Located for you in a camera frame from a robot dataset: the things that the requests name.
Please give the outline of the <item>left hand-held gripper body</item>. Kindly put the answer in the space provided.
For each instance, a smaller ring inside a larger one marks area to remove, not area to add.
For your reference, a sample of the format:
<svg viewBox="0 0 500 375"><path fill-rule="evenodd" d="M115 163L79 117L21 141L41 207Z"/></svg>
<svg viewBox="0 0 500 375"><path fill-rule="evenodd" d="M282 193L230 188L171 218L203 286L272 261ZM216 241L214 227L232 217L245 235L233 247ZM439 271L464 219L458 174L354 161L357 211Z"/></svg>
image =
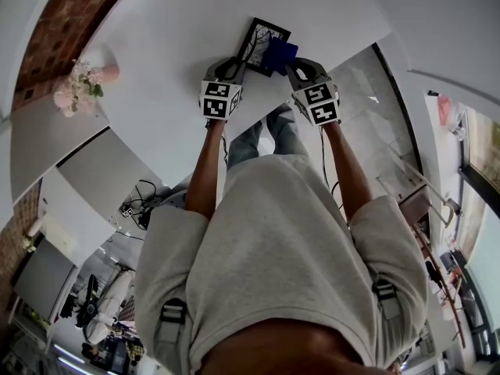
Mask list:
<svg viewBox="0 0 500 375"><path fill-rule="evenodd" d="M245 70L246 63L236 56L221 59L207 69L198 99L207 120L227 121L239 106Z"/></svg>

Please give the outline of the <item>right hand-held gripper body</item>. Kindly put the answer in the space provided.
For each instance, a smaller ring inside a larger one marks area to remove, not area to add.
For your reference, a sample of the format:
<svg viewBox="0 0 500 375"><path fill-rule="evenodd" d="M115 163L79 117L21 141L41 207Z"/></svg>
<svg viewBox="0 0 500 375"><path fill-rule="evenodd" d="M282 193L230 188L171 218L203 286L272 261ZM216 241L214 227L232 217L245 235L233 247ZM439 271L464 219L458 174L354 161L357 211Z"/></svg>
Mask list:
<svg viewBox="0 0 500 375"><path fill-rule="evenodd" d="M285 69L293 89L291 97L300 113L313 126L339 121L338 87L321 64L296 58Z"/></svg>

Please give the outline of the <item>blue cleaning cloth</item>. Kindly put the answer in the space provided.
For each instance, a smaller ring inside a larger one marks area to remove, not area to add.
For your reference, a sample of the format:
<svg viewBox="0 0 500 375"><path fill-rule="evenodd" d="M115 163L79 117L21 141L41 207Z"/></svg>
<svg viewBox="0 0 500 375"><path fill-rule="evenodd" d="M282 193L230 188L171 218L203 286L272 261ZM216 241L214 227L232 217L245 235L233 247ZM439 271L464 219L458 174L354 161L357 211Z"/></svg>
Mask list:
<svg viewBox="0 0 500 375"><path fill-rule="evenodd" d="M267 50L262 55L262 66L265 70L276 71L281 76L286 76L286 65L294 63L297 53L297 45L272 37Z"/></svg>

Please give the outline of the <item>black picture frame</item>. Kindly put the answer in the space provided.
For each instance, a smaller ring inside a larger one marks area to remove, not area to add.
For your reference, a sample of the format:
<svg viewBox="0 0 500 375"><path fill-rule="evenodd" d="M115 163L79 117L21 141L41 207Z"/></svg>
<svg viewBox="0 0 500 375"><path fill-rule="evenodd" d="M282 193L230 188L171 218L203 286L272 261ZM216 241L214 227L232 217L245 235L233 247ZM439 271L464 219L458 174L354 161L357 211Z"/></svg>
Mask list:
<svg viewBox="0 0 500 375"><path fill-rule="evenodd" d="M266 77L271 77L272 70L263 65L263 55L272 38L288 41L291 32L282 27L255 17L250 24L237 58L246 63L246 68Z"/></svg>

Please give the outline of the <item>person's left forearm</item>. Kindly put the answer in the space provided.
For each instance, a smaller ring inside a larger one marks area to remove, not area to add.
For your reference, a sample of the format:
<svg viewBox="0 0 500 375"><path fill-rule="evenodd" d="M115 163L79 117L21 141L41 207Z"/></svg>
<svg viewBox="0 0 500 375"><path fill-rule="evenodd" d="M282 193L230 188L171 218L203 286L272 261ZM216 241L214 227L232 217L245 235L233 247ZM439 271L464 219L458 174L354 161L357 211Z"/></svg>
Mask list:
<svg viewBox="0 0 500 375"><path fill-rule="evenodd" d="M184 209L212 219L216 209L220 142L225 127L222 120L211 121L195 171L187 188Z"/></svg>

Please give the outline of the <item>person's right forearm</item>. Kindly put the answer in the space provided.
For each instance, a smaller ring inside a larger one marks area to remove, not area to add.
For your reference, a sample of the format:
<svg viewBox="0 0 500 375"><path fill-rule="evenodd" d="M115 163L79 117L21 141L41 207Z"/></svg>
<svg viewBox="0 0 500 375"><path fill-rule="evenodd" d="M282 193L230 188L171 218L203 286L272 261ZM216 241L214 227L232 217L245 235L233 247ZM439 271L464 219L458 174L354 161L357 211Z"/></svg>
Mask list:
<svg viewBox="0 0 500 375"><path fill-rule="evenodd" d="M368 202L373 200L366 175L355 157L338 121L323 126L334 157L338 184L347 223Z"/></svg>

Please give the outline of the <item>person's grey jeans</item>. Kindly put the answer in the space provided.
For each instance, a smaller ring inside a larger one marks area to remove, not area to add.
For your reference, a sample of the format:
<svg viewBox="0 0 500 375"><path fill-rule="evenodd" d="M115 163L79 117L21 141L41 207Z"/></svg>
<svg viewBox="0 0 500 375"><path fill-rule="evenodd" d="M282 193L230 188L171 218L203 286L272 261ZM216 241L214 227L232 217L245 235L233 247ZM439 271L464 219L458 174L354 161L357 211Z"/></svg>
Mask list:
<svg viewBox="0 0 500 375"><path fill-rule="evenodd" d="M309 155L299 137L295 115L288 104L284 103L275 108L266 115L265 120L275 143L275 155ZM262 130L263 123L259 120L230 143L228 170L238 163L259 157L258 145Z"/></svg>

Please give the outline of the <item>white table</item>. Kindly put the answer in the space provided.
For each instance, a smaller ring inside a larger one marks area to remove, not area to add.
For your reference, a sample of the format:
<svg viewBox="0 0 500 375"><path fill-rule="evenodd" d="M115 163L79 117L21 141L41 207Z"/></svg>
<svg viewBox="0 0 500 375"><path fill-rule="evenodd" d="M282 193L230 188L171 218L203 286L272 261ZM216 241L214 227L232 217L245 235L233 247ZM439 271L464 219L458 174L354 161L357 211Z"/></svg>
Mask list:
<svg viewBox="0 0 500 375"><path fill-rule="evenodd" d="M254 18L288 30L299 55L327 70L390 31L373 0L120 0L84 56L120 69L100 101L116 140L60 169L103 216L147 171L173 186L193 170L205 136L202 79L238 52Z"/></svg>

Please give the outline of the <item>white perforated stool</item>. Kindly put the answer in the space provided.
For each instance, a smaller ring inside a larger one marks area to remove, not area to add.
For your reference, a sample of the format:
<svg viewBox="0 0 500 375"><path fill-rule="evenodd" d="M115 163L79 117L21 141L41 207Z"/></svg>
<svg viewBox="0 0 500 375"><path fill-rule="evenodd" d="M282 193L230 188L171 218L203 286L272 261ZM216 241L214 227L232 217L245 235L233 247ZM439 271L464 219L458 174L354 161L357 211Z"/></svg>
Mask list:
<svg viewBox="0 0 500 375"><path fill-rule="evenodd" d="M185 188L183 190L172 193L161 201L160 206L169 206L176 209L184 209L187 192L188 190Z"/></svg>

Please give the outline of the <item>pink flower vase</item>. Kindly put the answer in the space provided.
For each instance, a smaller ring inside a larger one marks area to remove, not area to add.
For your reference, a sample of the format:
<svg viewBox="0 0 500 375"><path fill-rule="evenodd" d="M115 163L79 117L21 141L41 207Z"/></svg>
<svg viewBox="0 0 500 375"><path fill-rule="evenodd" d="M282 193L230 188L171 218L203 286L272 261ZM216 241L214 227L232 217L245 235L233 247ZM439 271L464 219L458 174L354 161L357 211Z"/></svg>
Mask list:
<svg viewBox="0 0 500 375"><path fill-rule="evenodd" d="M89 79L93 84L106 84L120 76L116 57L111 52L94 51L88 55L90 65Z"/></svg>

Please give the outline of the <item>pink bag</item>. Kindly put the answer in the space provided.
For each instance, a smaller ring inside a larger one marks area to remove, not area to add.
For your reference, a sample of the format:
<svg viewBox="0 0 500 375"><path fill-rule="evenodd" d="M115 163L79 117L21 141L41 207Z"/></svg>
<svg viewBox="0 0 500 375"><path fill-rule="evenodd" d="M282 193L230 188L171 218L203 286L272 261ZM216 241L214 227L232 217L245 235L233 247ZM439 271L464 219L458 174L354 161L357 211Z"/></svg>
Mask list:
<svg viewBox="0 0 500 375"><path fill-rule="evenodd" d="M442 127L446 126L448 123L448 118L450 116L451 107L452 107L452 104L451 104L451 101L450 101L448 96L439 95L437 97L438 115L439 115L440 125Z"/></svg>

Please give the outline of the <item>clear plastic bag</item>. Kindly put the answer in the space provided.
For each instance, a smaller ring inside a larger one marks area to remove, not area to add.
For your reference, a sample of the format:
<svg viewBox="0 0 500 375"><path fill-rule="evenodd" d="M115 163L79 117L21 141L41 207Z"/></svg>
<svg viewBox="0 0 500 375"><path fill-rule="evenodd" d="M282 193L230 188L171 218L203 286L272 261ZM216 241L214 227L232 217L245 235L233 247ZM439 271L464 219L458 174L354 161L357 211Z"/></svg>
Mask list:
<svg viewBox="0 0 500 375"><path fill-rule="evenodd" d="M463 111L450 113L446 127L451 134L454 135L454 131L457 127L464 127L463 126L463 117L464 117Z"/></svg>

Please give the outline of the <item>pink flower bouquet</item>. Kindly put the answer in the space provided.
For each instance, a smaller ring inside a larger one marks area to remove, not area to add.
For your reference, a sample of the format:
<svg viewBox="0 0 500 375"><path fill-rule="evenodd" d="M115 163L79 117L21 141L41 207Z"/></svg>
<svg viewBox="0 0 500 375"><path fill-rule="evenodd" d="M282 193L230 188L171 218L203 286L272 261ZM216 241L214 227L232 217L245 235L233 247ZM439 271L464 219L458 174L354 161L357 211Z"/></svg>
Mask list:
<svg viewBox="0 0 500 375"><path fill-rule="evenodd" d="M97 100L103 96L104 71L89 62L73 60L70 74L53 92L53 101L65 117L77 113L97 114Z"/></svg>

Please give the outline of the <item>person's grey shirt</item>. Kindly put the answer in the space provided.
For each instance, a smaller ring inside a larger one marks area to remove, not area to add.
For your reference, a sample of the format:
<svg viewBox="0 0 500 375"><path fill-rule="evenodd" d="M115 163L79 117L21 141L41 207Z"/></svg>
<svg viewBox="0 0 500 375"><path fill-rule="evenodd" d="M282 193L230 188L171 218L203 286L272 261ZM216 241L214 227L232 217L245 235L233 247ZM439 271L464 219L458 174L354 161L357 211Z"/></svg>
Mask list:
<svg viewBox="0 0 500 375"><path fill-rule="evenodd" d="M195 375L221 341L274 318L335 329L384 368L423 328L427 271L394 198L347 223L308 158L265 155L228 171L210 220L153 209L134 302L146 353L176 375Z"/></svg>

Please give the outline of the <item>small white side cabinet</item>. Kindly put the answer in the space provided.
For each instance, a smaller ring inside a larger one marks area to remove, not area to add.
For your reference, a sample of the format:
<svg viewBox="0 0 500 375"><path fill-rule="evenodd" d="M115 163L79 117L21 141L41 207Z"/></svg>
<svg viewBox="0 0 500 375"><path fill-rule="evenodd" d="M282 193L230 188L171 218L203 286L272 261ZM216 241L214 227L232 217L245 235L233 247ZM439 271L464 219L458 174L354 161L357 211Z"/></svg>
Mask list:
<svg viewBox="0 0 500 375"><path fill-rule="evenodd" d="M38 216L45 238L77 267L116 231L55 167L42 179Z"/></svg>

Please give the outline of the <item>brown wooden rack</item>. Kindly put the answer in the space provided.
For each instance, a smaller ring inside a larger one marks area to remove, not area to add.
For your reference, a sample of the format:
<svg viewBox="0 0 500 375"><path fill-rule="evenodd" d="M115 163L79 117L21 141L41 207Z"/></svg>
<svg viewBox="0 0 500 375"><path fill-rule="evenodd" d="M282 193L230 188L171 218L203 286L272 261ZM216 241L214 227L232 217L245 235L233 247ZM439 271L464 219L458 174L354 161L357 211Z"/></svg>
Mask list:
<svg viewBox="0 0 500 375"><path fill-rule="evenodd" d="M450 291L448 289L448 285L445 282L445 279L442 275L442 272L439 268L438 263L436 262L433 254L432 254L432 251L429 249L428 244L426 243L427 238L422 233L420 228L418 228L416 225L412 225L411 228L412 228L412 231L414 232L414 234L416 235L417 240L420 242L425 256L430 260L430 262L432 263L432 266L437 274L437 278L439 279L438 284L440 284L440 289L445 293L445 300L448 301L449 306L452 310L452 315L454 317L454 320L455 320L455 323L457 326L457 335L461 341L462 349L465 349L466 348L466 340L465 340L464 333L463 333L463 327L462 327L462 324L461 324L460 319L459 319L458 311L455 307L455 301L453 300L453 298L450 294Z"/></svg>

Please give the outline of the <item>small white flower vase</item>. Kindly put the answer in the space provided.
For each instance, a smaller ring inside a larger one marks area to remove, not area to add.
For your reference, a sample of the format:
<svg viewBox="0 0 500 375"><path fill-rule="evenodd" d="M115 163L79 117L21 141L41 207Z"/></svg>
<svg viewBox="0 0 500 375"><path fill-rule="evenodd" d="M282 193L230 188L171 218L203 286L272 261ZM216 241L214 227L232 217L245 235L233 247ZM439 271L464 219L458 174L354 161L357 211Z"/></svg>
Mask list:
<svg viewBox="0 0 500 375"><path fill-rule="evenodd" d="M26 252L34 252L36 247L34 246L34 239L39 230L41 229L42 219L36 219L25 233L22 239L22 246Z"/></svg>

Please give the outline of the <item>grey board panel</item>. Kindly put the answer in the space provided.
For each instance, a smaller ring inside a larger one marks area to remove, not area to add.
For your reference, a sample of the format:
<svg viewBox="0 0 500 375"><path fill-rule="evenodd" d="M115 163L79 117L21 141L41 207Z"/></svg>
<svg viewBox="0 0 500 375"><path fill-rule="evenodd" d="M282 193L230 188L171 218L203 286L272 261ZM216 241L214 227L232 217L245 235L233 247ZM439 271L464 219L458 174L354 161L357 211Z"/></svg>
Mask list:
<svg viewBox="0 0 500 375"><path fill-rule="evenodd" d="M43 238L23 267L14 291L43 320L51 323L75 269L57 247Z"/></svg>

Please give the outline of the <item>person's chin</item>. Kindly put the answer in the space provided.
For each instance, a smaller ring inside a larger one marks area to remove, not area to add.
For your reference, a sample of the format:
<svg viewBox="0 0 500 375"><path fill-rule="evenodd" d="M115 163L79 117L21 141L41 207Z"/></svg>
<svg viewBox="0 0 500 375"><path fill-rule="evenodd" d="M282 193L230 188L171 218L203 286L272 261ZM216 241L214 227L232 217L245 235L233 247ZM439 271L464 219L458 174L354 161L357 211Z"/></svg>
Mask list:
<svg viewBox="0 0 500 375"><path fill-rule="evenodd" d="M212 348L198 375L367 375L369 371L332 328L265 320Z"/></svg>

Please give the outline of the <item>chair with metal frame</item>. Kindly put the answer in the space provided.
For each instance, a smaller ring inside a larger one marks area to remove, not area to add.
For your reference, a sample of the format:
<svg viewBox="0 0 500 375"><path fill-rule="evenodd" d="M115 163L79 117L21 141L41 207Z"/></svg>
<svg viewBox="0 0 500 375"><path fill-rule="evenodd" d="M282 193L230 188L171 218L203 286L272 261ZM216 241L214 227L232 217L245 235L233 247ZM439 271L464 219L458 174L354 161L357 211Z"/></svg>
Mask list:
<svg viewBox="0 0 500 375"><path fill-rule="evenodd" d="M402 172L405 173L408 170L420 180L416 184L412 178L409 178L409 181L413 182L412 188L405 195L396 197L399 208L410 226L415 225L430 210L436 214L438 219L445 225L445 228L450 226L456 216L463 215L463 209L458 202L452 198L443 197L437 188L417 168L403 159L390 145L388 148L392 155L397 158L398 166L403 168ZM448 208L447 218L441 215L441 209L433 205L431 195L434 195L444 207Z"/></svg>

